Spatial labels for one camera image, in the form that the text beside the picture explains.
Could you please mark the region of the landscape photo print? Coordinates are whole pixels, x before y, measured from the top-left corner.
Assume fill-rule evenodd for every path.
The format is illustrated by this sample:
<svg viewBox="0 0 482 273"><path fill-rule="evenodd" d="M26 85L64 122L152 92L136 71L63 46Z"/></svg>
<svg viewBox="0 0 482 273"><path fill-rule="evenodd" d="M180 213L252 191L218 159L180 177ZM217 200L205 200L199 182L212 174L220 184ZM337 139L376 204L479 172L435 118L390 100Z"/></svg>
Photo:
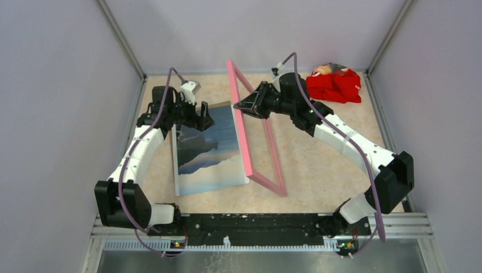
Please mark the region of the landscape photo print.
<svg viewBox="0 0 482 273"><path fill-rule="evenodd" d="M214 104L209 114L215 124L205 131L184 125L172 128L177 197L250 183L244 170L232 103Z"/></svg>

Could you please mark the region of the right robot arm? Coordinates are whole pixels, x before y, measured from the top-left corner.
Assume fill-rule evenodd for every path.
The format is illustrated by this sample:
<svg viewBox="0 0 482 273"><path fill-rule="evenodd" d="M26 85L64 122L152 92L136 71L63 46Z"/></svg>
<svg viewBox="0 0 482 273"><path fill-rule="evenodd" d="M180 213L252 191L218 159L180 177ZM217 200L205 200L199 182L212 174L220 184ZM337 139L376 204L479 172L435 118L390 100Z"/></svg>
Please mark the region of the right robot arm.
<svg viewBox="0 0 482 273"><path fill-rule="evenodd" d="M383 215L391 213L415 186L411 154L382 148L349 127L333 109L310 99L304 80L296 73L261 82L234 108L257 119L268 119L272 113L288 115L296 128L350 159L368 176L370 186L336 209L334 229L349 234L359 220L373 215L379 237L386 238Z"/></svg>

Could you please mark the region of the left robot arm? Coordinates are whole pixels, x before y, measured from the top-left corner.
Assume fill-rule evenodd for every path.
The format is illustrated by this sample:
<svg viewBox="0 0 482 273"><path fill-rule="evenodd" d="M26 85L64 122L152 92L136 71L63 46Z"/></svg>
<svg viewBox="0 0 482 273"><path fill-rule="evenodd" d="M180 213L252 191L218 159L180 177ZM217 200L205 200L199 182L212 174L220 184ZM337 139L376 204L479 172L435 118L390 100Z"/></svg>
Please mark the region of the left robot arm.
<svg viewBox="0 0 482 273"><path fill-rule="evenodd" d="M171 86L152 89L152 101L137 120L134 137L115 171L94 187L103 226L160 232L175 235L182 228L179 207L155 204L141 188L157 148L175 125L205 131L215 124L209 116L209 105L202 102L196 110L195 95L201 85L186 81L176 90Z"/></svg>

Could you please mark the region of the pink wooden picture frame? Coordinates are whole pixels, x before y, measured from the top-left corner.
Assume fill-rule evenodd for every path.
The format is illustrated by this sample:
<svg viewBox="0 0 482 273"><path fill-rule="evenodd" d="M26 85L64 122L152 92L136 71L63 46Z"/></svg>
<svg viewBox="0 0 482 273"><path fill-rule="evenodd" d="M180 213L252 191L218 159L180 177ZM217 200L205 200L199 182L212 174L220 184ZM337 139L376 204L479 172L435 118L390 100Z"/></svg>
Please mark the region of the pink wooden picture frame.
<svg viewBox="0 0 482 273"><path fill-rule="evenodd" d="M252 94L254 88L242 74L239 68L232 60L226 61L227 74L230 82L232 102L237 103L241 101L239 84L244 86L245 90ZM275 136L272 131L271 122L267 119L263 120L263 128L267 137L267 143L269 147L269 157L272 160L275 169L275 180L271 180L261 174L255 169L254 159L252 156L252 149L249 144L249 136L247 131L247 125L244 119L244 114L240 110L234 110L234 117L236 121L236 129L239 138L239 147L243 159L244 170L246 176L261 185L262 187L270 190L280 197L286 197L288 192L286 190L284 176L282 174L279 153L275 142Z"/></svg>

